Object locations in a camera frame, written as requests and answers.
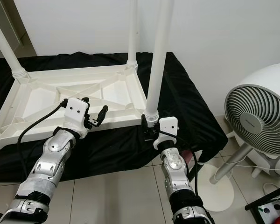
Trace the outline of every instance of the black cable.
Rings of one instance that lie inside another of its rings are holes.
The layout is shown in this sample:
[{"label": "black cable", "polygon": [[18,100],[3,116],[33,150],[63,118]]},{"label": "black cable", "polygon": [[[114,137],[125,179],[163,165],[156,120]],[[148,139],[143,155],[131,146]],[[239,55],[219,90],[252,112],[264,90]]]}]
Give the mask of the black cable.
[{"label": "black cable", "polygon": [[211,221],[211,224],[215,224],[215,220],[213,219],[213,217],[210,215],[210,213],[206,210],[206,208],[204,206],[202,206],[202,208],[204,209],[206,216],[209,218],[209,220]]},{"label": "black cable", "polygon": [[190,151],[193,154],[194,162],[195,162],[195,195],[198,196],[198,166],[197,166],[198,165],[198,161],[197,161],[197,157],[196,157],[195,153],[192,150],[192,146],[186,140],[182,139],[179,136],[176,136],[174,134],[170,134],[170,133],[167,133],[167,132],[164,132],[164,131],[161,131],[161,130],[159,130],[158,132],[162,133],[162,134],[165,134],[165,135],[168,135],[170,137],[173,137],[175,139],[178,139],[178,140],[184,142],[189,147]]},{"label": "black cable", "polygon": [[20,160],[21,160],[21,164],[22,164],[22,167],[23,167],[23,171],[24,171],[24,175],[25,177],[27,178],[28,177],[28,172],[27,172],[27,167],[26,167],[26,163],[25,163],[25,160],[24,160],[24,157],[23,157],[23,153],[20,149],[20,146],[21,146],[21,140],[23,138],[23,136],[31,129],[33,128],[34,126],[38,125],[39,123],[41,123],[43,120],[47,119],[49,116],[51,116],[52,114],[56,113],[60,107],[63,106],[63,102],[61,102],[58,107],[56,107],[52,112],[48,113],[46,116],[40,118],[39,120],[37,120],[36,122],[34,122],[32,125],[30,125],[29,127],[27,127],[19,136],[18,138],[18,142],[17,142],[17,150],[18,150],[18,153],[19,153],[19,156],[20,156]]}]

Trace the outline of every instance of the floor tile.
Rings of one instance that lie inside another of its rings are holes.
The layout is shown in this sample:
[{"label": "floor tile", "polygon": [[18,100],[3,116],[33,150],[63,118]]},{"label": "floor tile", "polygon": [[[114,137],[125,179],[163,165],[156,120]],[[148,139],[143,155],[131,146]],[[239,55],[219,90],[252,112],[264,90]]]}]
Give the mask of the floor tile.
[{"label": "floor tile", "polygon": [[156,156],[153,160],[152,160],[153,165],[162,165],[162,160],[160,158],[160,155]]},{"label": "floor tile", "polygon": [[148,164],[145,165],[145,167],[149,167],[149,166],[152,166],[153,163],[150,161]]},{"label": "floor tile", "polygon": [[5,213],[19,188],[19,185],[0,186],[0,213]]},{"label": "floor tile", "polygon": [[[254,165],[248,158],[240,162],[239,165],[249,166]],[[274,183],[280,186],[280,178],[274,178],[268,175],[266,172],[261,172],[256,178],[251,176],[253,167],[238,167],[233,168],[232,175],[237,182],[241,192],[243,193],[246,201],[251,203],[262,196],[263,185],[267,182]]]},{"label": "floor tile", "polygon": [[220,153],[218,153],[217,155],[214,156],[214,158],[218,158],[218,157],[221,157]]},{"label": "floor tile", "polygon": [[[224,161],[222,158],[214,158],[208,163],[213,166],[220,167],[224,163]],[[161,170],[161,165],[153,166],[153,167],[154,167],[154,172],[155,172],[158,189],[161,197],[161,202],[164,210],[166,224],[172,224],[171,219],[173,215],[171,212],[170,203],[168,201],[168,197],[164,187],[164,181],[165,181],[164,174]],[[255,222],[252,215],[250,214],[250,212],[247,212],[244,209],[246,205],[246,201],[232,177],[231,177],[231,183],[235,191],[235,199],[233,201],[233,204],[231,205],[230,208],[228,208],[223,212],[212,212],[211,213],[212,217],[214,218],[217,224],[242,224],[242,223],[254,224]]]},{"label": "floor tile", "polygon": [[45,224],[70,223],[74,183],[75,181],[64,181],[58,184],[54,197],[49,205],[49,217]]},{"label": "floor tile", "polygon": [[20,183],[0,183],[0,186],[7,186],[7,185],[14,185],[14,184],[20,184]]},{"label": "floor tile", "polygon": [[[0,212],[4,213],[14,199],[19,185],[0,186]],[[69,224],[74,181],[60,182],[49,205],[46,224]]]},{"label": "floor tile", "polygon": [[75,180],[71,224],[165,224],[153,167]]}]

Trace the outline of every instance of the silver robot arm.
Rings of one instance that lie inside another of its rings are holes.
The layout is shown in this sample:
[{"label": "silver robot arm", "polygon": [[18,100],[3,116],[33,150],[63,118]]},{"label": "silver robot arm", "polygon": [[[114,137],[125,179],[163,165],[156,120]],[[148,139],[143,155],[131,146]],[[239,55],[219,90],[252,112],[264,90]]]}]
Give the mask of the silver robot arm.
[{"label": "silver robot arm", "polygon": [[[177,135],[177,118],[159,120],[159,129]],[[187,178],[187,164],[175,146],[176,138],[159,133],[154,148],[160,152],[165,175],[165,188],[173,213],[174,224],[212,224],[211,217],[203,208],[203,202],[196,196]]]},{"label": "silver robot arm", "polygon": [[76,141],[92,126],[99,126],[108,110],[104,106],[97,120],[89,121],[89,99],[70,98],[65,109],[63,128],[43,145],[43,153],[19,189],[0,224],[41,224],[46,221],[49,203]]}]

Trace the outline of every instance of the white electrical cord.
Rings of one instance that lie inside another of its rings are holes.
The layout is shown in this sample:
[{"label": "white electrical cord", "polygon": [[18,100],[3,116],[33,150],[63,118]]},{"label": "white electrical cord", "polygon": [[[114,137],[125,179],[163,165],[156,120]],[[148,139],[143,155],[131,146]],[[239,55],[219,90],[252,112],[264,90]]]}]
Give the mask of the white electrical cord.
[{"label": "white electrical cord", "polygon": [[[232,162],[232,163],[224,162],[224,163],[229,164],[229,165],[235,164],[235,163],[239,163],[239,162],[245,160],[246,157],[247,157],[247,155],[246,155],[243,159],[241,159],[241,160],[239,160],[239,161],[237,161],[237,162]],[[260,167],[260,166],[253,166],[253,165],[251,165],[251,166],[236,165],[236,166],[238,166],[238,167],[257,167],[257,168],[260,168],[260,169],[268,169],[268,170],[280,170],[280,169],[271,169],[271,168],[265,168],[265,167]],[[218,171],[218,170],[219,170],[219,169],[216,170],[215,175],[214,175],[215,181],[220,181],[220,180],[217,180],[217,179],[216,179],[216,174],[217,174],[217,171]],[[231,178],[232,173],[233,173],[233,169],[231,169],[231,175],[228,177],[228,179]]]},{"label": "white electrical cord", "polygon": [[264,195],[269,194],[269,193],[266,191],[266,185],[273,185],[275,188],[279,189],[279,186],[277,186],[277,185],[274,184],[274,183],[265,183],[265,184],[262,186]]},{"label": "white electrical cord", "polygon": [[[239,162],[243,161],[246,157],[247,157],[247,155],[242,160],[239,160],[237,162],[232,162],[232,163],[224,162],[224,163],[229,164],[229,165],[239,163]],[[251,165],[251,166],[236,165],[236,166],[238,166],[238,167],[258,167],[260,169],[268,169],[268,170],[280,170],[280,169],[271,169],[271,168],[265,168],[265,167],[260,167],[260,166],[253,166],[253,165]]]}]

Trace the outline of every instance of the black tablecloth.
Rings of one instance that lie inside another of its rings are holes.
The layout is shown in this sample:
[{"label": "black tablecloth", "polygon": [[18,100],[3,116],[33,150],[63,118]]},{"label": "black tablecloth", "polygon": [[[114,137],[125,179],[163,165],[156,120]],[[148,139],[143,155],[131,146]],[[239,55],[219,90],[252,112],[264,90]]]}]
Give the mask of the black tablecloth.
[{"label": "black tablecloth", "polygon": [[[138,76],[146,96],[152,56],[152,53],[137,53]],[[88,55],[81,52],[19,59],[27,71],[119,65],[125,64],[126,60],[125,53]],[[13,81],[7,62],[0,59],[0,108]],[[178,135],[196,151],[203,150],[200,162],[211,159],[227,143],[224,132],[173,53],[167,53],[158,110],[160,117],[178,118]],[[186,145],[177,144],[181,151],[187,149]],[[29,159],[29,169],[41,155],[42,145],[43,140],[21,144],[24,157],[35,147]],[[152,142],[144,141],[140,126],[92,132],[73,150],[62,180],[137,169],[157,155]],[[16,145],[6,146],[0,150],[0,182],[19,182],[21,179],[22,169]]]}]

